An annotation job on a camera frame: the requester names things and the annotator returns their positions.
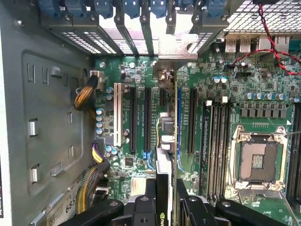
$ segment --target chip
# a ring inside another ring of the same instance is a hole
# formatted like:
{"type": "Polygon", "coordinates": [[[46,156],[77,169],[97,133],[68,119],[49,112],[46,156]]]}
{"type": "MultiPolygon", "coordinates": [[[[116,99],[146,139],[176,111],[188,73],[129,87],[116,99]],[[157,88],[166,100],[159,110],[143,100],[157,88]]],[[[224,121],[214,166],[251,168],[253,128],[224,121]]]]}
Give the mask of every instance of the chip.
{"type": "Polygon", "coordinates": [[[133,158],[125,158],[125,165],[126,166],[133,166],[134,165],[134,159],[133,158]]]}
{"type": "Polygon", "coordinates": [[[274,182],[276,173],[275,142],[242,143],[239,177],[243,181],[262,183],[274,182]]]}
{"type": "Polygon", "coordinates": [[[267,84],[267,89],[272,89],[273,88],[273,83],[268,83],[267,84]]]}

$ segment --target ram slot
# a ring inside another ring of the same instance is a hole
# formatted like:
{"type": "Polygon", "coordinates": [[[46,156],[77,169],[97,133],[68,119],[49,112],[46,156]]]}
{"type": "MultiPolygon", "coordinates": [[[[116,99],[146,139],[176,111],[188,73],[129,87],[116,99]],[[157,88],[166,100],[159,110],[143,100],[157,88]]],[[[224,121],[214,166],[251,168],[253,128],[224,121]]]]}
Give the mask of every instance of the ram slot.
{"type": "Polygon", "coordinates": [[[151,88],[144,90],[144,151],[151,150],[151,88]]]}
{"type": "Polygon", "coordinates": [[[215,141],[215,107],[210,110],[210,130],[209,130],[209,144],[208,144],[208,175],[207,175],[207,199],[212,200],[213,192],[213,176],[214,176],[214,141],[215,141]]]}
{"type": "Polygon", "coordinates": [[[114,83],[114,145],[121,146],[123,140],[123,90],[121,83],[114,83]]]}
{"type": "Polygon", "coordinates": [[[207,184],[205,182],[206,176],[204,172],[204,161],[206,161],[206,147],[207,147],[207,134],[208,134],[208,116],[207,116],[207,106],[203,102],[202,105],[202,130],[201,130],[201,147],[200,147],[200,158],[199,158],[199,181],[198,181],[198,194],[205,196],[204,186],[207,184]]]}
{"type": "Polygon", "coordinates": [[[225,106],[224,114],[224,128],[223,128],[223,139],[222,139],[222,168],[221,168],[221,181],[220,181],[220,193],[221,199],[225,196],[226,186],[226,167],[228,162],[228,148],[229,148],[229,137],[230,137],[230,119],[231,119],[231,107],[225,106]]]}
{"type": "Polygon", "coordinates": [[[130,152],[136,153],[137,149],[137,98],[136,88],[130,88],[130,152]]]}
{"type": "MultiPolygon", "coordinates": [[[[295,104],[294,111],[294,121],[293,121],[293,132],[297,132],[301,130],[301,104],[295,104]]],[[[286,189],[286,197],[291,204],[291,206],[300,211],[300,198],[301,194],[298,189],[298,181],[301,180],[301,171],[300,169],[300,158],[301,158],[301,134],[296,134],[292,136],[292,145],[291,145],[291,156],[290,156],[290,164],[288,171],[288,182],[286,189]]]]}
{"type": "Polygon", "coordinates": [[[196,111],[198,92],[196,89],[190,90],[189,97],[189,121],[188,121],[188,154],[194,153],[195,146],[195,126],[196,126],[196,111]]]}
{"type": "Polygon", "coordinates": [[[166,91],[164,88],[160,88],[160,106],[165,106],[166,91]]]}

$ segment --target pcie slot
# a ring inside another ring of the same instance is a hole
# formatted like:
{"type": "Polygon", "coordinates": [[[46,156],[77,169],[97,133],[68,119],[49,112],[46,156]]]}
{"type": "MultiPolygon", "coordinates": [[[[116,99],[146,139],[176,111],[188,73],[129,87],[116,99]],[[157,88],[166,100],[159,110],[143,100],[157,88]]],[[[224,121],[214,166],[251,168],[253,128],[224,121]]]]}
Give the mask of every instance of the pcie slot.
{"type": "Polygon", "coordinates": [[[130,152],[135,153],[137,149],[137,98],[136,88],[130,88],[130,152]]]}
{"type": "Polygon", "coordinates": [[[144,151],[151,150],[151,88],[144,89],[144,151]]]}
{"type": "Polygon", "coordinates": [[[225,188],[230,132],[230,107],[220,104],[212,106],[210,122],[207,198],[215,202],[220,197],[223,197],[225,188]]]}
{"type": "Polygon", "coordinates": [[[114,83],[114,145],[121,146],[123,140],[123,92],[122,84],[114,83]]]}
{"type": "MultiPolygon", "coordinates": [[[[301,104],[295,104],[293,132],[301,130],[301,104]]],[[[300,171],[300,158],[301,158],[301,135],[296,134],[292,137],[290,165],[288,172],[288,182],[286,196],[289,203],[296,210],[300,210],[300,183],[301,171],[300,171]]]]}
{"type": "Polygon", "coordinates": [[[189,121],[188,121],[188,154],[194,153],[195,147],[195,126],[196,126],[196,110],[197,110],[197,100],[198,92],[196,89],[190,90],[189,97],[189,121]]]}
{"type": "Polygon", "coordinates": [[[160,106],[165,106],[166,91],[164,88],[160,88],[160,106]]]}

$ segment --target metal mesh grille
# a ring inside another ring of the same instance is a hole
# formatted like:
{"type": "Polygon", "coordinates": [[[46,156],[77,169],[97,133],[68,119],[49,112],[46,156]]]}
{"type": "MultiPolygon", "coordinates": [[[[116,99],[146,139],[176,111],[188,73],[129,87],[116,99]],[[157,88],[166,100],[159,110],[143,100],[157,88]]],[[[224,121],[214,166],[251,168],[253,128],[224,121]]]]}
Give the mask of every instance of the metal mesh grille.
{"type": "Polygon", "coordinates": [[[197,53],[198,50],[205,44],[213,33],[200,33],[198,35],[198,43],[192,44],[188,50],[190,53],[197,53]]]}
{"type": "Polygon", "coordinates": [[[116,53],[97,33],[84,32],[84,34],[107,53],[116,53]]]}
{"type": "MultiPolygon", "coordinates": [[[[258,6],[246,0],[229,19],[227,32],[264,32],[258,6]]],[[[301,0],[280,0],[264,5],[264,16],[271,32],[300,32],[301,0]]]]}
{"type": "Polygon", "coordinates": [[[75,42],[77,45],[88,50],[90,53],[94,53],[94,54],[101,53],[99,50],[95,49],[93,46],[91,46],[89,43],[81,39],[73,32],[62,32],[62,34],[66,36],[68,39],[70,39],[71,41],[75,42]]]}

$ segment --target black pcie slot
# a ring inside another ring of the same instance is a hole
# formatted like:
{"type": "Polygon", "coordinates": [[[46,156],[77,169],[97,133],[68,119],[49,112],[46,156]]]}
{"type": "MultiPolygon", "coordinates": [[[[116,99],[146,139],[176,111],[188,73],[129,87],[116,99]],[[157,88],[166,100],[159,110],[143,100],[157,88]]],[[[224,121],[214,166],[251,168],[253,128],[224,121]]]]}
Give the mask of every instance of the black pcie slot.
{"type": "Polygon", "coordinates": [[[165,106],[166,91],[164,88],[160,88],[160,106],[165,106]]]}
{"type": "Polygon", "coordinates": [[[151,88],[144,89],[144,151],[151,150],[151,88]]]}
{"type": "Polygon", "coordinates": [[[221,170],[221,187],[220,187],[220,198],[223,199],[225,196],[226,187],[226,167],[228,161],[228,148],[229,148],[229,136],[230,136],[230,119],[231,119],[231,107],[228,105],[225,107],[225,123],[224,123],[224,134],[222,143],[222,170],[221,170]]]}
{"type": "Polygon", "coordinates": [[[202,106],[202,136],[201,136],[201,148],[200,148],[200,158],[199,158],[199,182],[198,182],[198,194],[204,195],[203,186],[205,184],[205,176],[203,172],[203,158],[206,154],[206,146],[207,146],[207,129],[208,129],[208,121],[207,121],[207,106],[206,103],[203,102],[202,106]]]}
{"type": "Polygon", "coordinates": [[[136,88],[130,88],[130,152],[135,153],[137,149],[137,98],[136,88]]]}
{"type": "Polygon", "coordinates": [[[189,121],[188,121],[188,154],[194,153],[195,147],[195,126],[196,126],[196,111],[197,111],[197,100],[198,92],[196,89],[190,90],[189,97],[189,121]]]}
{"type": "MultiPolygon", "coordinates": [[[[301,130],[301,104],[295,104],[293,132],[301,130]]],[[[294,209],[300,210],[301,194],[300,183],[301,171],[300,171],[300,158],[301,158],[301,146],[300,146],[301,134],[292,136],[290,165],[288,171],[288,182],[286,197],[289,203],[294,209]]]]}

